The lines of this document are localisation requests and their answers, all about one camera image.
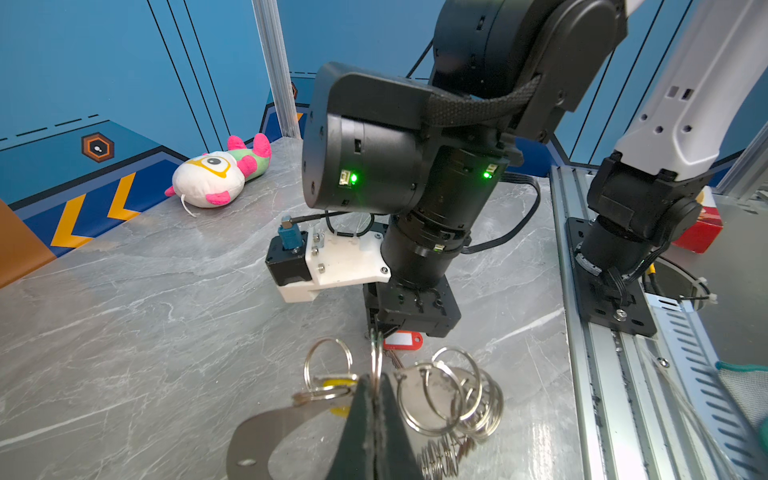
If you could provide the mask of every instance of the black cable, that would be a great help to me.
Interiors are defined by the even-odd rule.
[[[648,278],[650,279],[650,285],[654,288],[654,293],[658,296],[666,296],[664,295],[664,291],[659,286],[659,281],[656,278],[656,273],[649,273]]]
[[[645,259],[640,263],[640,266],[635,269],[634,273],[632,273],[632,275],[627,279],[626,283],[632,283],[640,278],[643,272],[648,270],[650,266],[653,265],[653,263],[656,261],[656,259],[660,257],[662,253],[667,251],[671,244],[672,242],[668,240],[667,242],[664,242],[664,245],[650,252],[648,256],[645,257]]]
[[[415,65],[413,65],[413,68],[411,68],[411,71],[408,72],[408,74],[406,75],[406,78],[411,78],[411,75],[413,75],[413,72],[416,71],[416,69],[419,67],[419,65],[424,60],[424,57],[426,57],[427,54],[429,53],[429,51],[432,49],[432,43],[434,42],[434,40],[435,39],[433,38],[432,40],[429,41],[429,45],[427,45],[427,48],[424,49],[424,52],[422,53],[422,56],[419,57],[419,60],[417,60]]]
[[[619,273],[619,270],[615,266],[612,266],[607,270],[603,270],[603,273],[606,274],[608,279],[611,280],[611,283],[613,283],[614,286],[616,287],[616,290],[619,291],[619,306],[624,306],[629,304],[627,286],[624,284],[624,281],[621,279],[621,273]]]
[[[536,189],[536,200],[533,203],[533,207],[525,214],[522,220],[520,220],[520,223],[515,225],[515,228],[510,230],[506,235],[496,238],[494,240],[489,240],[487,242],[478,243],[477,245],[472,245],[471,247],[462,247],[462,253],[469,255],[470,253],[477,253],[482,252],[483,250],[487,250],[489,248],[498,247],[499,245],[503,245],[504,243],[507,243],[509,240],[515,237],[518,233],[520,233],[520,230],[525,227],[525,225],[528,223],[528,221],[533,217],[533,215],[536,213],[536,210],[538,209],[538,205],[541,203],[541,189],[538,186],[538,182],[535,178],[529,177],[528,175],[523,174],[514,174],[512,172],[504,172],[502,174],[501,180],[502,182],[505,182],[507,184],[524,184],[524,185],[531,185],[534,189]]]
[[[368,222],[368,226],[364,228],[362,231],[357,233],[337,232],[333,229],[333,225],[331,225],[331,216],[332,214],[329,214],[328,210],[326,210],[326,225],[328,226],[328,230],[330,230],[331,233],[333,233],[334,235],[338,235],[339,237],[362,237],[363,235],[371,231],[371,229],[373,228],[373,222],[376,221],[376,215],[371,214],[371,220]]]
[[[303,217],[294,217],[290,219],[290,222],[296,225],[297,223],[302,222],[308,222],[310,220],[320,220],[321,218],[325,217],[335,217],[337,215],[343,215],[343,214],[349,214],[351,212],[331,212],[328,213],[328,210],[324,214],[314,214],[314,215],[304,215]]]

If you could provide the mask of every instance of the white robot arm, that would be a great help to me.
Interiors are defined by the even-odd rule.
[[[640,2],[627,2],[627,9]],[[768,66],[768,2],[706,0],[653,95],[616,144],[621,161],[675,181],[704,174],[733,117]]]

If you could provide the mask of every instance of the toy eye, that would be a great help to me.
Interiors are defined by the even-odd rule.
[[[221,157],[208,157],[203,160],[203,163],[206,167],[216,172],[223,172],[230,166],[229,162]]]

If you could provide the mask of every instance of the blue connector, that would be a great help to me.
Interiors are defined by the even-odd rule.
[[[301,247],[303,240],[301,238],[301,230],[298,225],[294,225],[290,221],[290,215],[283,217],[280,228],[277,229],[277,234],[280,235],[280,239],[283,241],[284,250],[293,250]]]

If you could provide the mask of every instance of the mounting plate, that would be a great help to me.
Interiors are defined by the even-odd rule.
[[[280,295],[288,303],[311,302],[327,288],[388,281],[391,274],[381,254],[383,238],[376,229],[360,237],[340,237],[318,223],[303,234],[304,244],[297,252],[303,255],[310,279],[278,283]]]
[[[362,291],[369,325],[384,336],[405,329],[444,337],[462,318],[445,275],[424,290],[410,289],[393,277],[387,283],[367,283]]]
[[[591,225],[586,220],[573,217],[568,218],[565,225],[568,234],[568,252],[571,254],[571,268],[574,272],[576,304],[581,319],[631,335],[655,335],[656,323],[644,300],[640,281],[627,285],[631,303],[623,308],[627,312],[627,319],[619,322],[614,318],[613,303],[598,294],[600,289],[597,288],[597,282],[599,282],[597,277],[584,270],[574,258],[574,250],[586,238]]]

